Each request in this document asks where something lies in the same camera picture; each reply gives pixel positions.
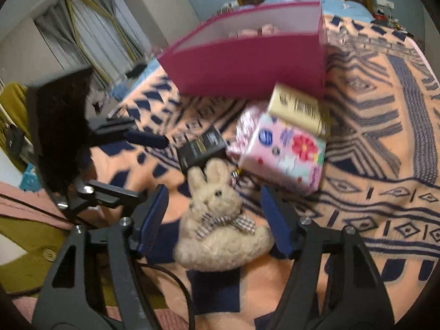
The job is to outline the left forearm pink sleeve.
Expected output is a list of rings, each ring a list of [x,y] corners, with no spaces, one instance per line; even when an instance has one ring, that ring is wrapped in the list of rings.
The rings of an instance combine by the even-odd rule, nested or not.
[[[1,182],[1,216],[24,221],[35,221],[58,229],[70,230],[69,222],[53,204],[44,190],[22,191]]]

